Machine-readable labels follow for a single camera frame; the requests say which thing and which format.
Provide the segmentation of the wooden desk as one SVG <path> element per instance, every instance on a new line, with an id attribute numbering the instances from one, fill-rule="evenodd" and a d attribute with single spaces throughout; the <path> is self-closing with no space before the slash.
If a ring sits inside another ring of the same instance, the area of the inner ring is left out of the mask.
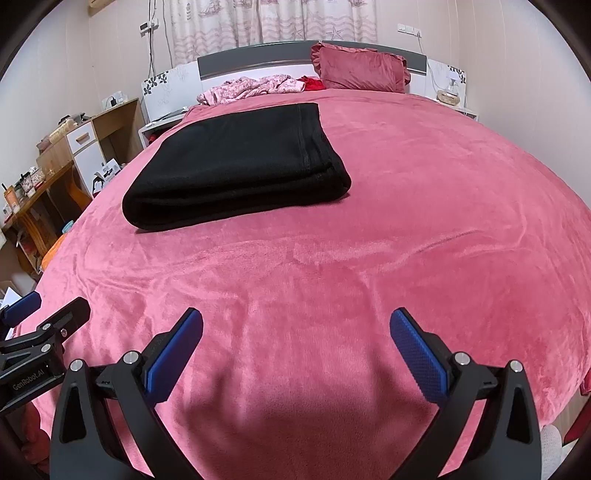
<path id="1" fill-rule="evenodd" d="M 42 261 L 62 235 L 69 221 L 75 221 L 91 203 L 73 162 L 48 175 L 21 209 L 2 226 L 6 239 L 16 250 L 26 273 L 38 280 Z"/>

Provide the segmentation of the white wall power strip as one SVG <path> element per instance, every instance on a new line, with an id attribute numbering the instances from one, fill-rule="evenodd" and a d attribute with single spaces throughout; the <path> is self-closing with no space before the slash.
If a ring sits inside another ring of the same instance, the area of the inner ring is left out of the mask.
<path id="1" fill-rule="evenodd" d="M 153 33 L 159 26 L 158 20 L 148 20 L 139 25 L 139 32 L 141 36 L 144 36 L 148 33 Z"/>

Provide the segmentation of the white appliance box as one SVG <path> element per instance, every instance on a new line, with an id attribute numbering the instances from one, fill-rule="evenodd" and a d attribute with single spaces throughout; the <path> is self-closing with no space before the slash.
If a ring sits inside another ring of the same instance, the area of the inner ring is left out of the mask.
<path id="1" fill-rule="evenodd" d="M 115 159 L 110 159 L 95 172 L 92 180 L 92 197 L 95 198 L 104 187 L 121 171 L 121 167 Z"/>

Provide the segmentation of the grey and white headboard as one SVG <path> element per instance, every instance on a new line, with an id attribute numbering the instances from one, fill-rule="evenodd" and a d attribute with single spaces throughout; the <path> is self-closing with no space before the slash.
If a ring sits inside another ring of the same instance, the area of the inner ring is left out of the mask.
<path id="1" fill-rule="evenodd" d="M 422 53 L 394 47 L 344 41 L 335 44 L 400 55 L 407 60 L 411 74 L 411 83 L 407 87 L 409 93 L 436 99 L 438 91 L 455 83 L 460 97 L 458 107 L 467 107 L 467 75 L 461 69 L 430 59 Z M 311 64 L 313 45 L 311 41 L 293 41 L 239 47 L 207 54 L 195 61 L 163 71 L 141 83 L 147 120 L 156 121 L 172 112 L 197 104 L 197 97 L 203 91 L 242 76 L 315 76 L 317 72 Z"/>

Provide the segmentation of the white bedside table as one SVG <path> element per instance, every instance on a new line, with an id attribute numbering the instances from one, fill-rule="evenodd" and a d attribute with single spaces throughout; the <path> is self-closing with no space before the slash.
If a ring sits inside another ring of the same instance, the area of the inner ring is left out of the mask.
<path id="1" fill-rule="evenodd" d="M 188 108 L 184 107 L 164 115 L 162 118 L 145 124 L 138 130 L 138 137 L 143 149 L 146 149 L 164 132 L 182 121 Z"/>

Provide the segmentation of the dark red ruffled pillow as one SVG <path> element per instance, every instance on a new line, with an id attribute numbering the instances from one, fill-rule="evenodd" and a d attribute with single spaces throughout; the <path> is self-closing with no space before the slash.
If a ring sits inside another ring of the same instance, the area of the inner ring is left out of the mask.
<path id="1" fill-rule="evenodd" d="M 411 83 L 403 56 L 376 49 L 318 42 L 311 46 L 311 64 L 329 89 L 405 93 Z"/>

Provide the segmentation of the red cloth by pillow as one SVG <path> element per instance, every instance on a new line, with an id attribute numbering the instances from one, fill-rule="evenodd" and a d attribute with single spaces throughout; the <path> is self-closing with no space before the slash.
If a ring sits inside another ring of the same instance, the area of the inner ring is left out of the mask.
<path id="1" fill-rule="evenodd" d="M 322 91 L 327 89 L 324 82 L 318 77 L 303 76 L 298 78 L 297 81 L 304 84 L 304 91 Z"/>

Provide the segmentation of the yellow plastic stool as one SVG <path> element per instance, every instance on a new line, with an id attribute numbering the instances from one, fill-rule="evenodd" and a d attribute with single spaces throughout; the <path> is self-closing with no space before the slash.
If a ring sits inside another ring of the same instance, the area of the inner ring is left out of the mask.
<path id="1" fill-rule="evenodd" d="M 60 248 L 60 246 L 62 245 L 62 243 L 64 242 L 64 240 L 67 237 L 67 233 L 62 234 L 57 240 L 56 242 L 49 248 L 49 250 L 47 251 L 47 253 L 43 256 L 43 259 L 41 261 L 41 270 L 43 272 L 45 272 L 50 264 L 50 262 L 55 258 L 56 254 L 58 253 L 58 250 Z"/>

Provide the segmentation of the glass bedside lamp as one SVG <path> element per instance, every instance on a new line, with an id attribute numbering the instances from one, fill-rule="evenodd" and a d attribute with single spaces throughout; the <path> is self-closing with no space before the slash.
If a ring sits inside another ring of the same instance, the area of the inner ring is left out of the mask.
<path id="1" fill-rule="evenodd" d="M 437 91 L 437 100 L 452 107 L 457 107 L 460 104 L 461 97 L 456 78 L 449 78 L 447 86 Z"/>

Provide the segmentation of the patterned pink window curtain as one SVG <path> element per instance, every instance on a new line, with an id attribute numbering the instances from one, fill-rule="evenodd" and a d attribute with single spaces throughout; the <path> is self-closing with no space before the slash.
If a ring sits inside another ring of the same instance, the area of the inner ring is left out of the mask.
<path id="1" fill-rule="evenodd" d="M 168 25 L 177 64 L 264 43 L 378 39 L 374 1 L 209 0 L 171 1 Z"/>

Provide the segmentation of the black pants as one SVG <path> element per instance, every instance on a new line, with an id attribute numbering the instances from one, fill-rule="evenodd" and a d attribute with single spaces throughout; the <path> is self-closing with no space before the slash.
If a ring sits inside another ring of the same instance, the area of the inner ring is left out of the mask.
<path id="1" fill-rule="evenodd" d="M 126 220 L 164 231 L 341 199 L 352 179 L 322 130 L 320 108 L 297 103 L 230 113 L 165 139 L 123 196 Z"/>

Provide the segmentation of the pink velvet bed blanket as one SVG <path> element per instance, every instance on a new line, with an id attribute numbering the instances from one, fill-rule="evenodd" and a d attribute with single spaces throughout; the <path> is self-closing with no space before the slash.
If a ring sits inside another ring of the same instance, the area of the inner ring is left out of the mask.
<path id="1" fill-rule="evenodd" d="M 188 123 L 315 102 L 352 186 L 335 203 L 140 233 L 90 204 L 22 332 L 76 297 L 65 359 L 143 349 L 188 308 L 204 337 L 158 414 L 207 479 L 385 479 L 436 413 L 390 336 L 405 307 L 454 351 L 525 367 L 541 424 L 590 387 L 590 212 L 507 139 L 410 94 L 321 91 L 197 107 Z"/>

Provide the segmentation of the pink floral crumpled garment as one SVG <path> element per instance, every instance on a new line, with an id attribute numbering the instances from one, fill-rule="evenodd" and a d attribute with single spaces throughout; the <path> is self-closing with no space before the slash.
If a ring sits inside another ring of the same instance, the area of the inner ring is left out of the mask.
<path id="1" fill-rule="evenodd" d="M 270 94 L 290 94 L 304 91 L 304 82 L 286 74 L 259 79 L 242 76 L 211 87 L 197 96 L 197 104 L 216 106 L 238 100 Z"/>

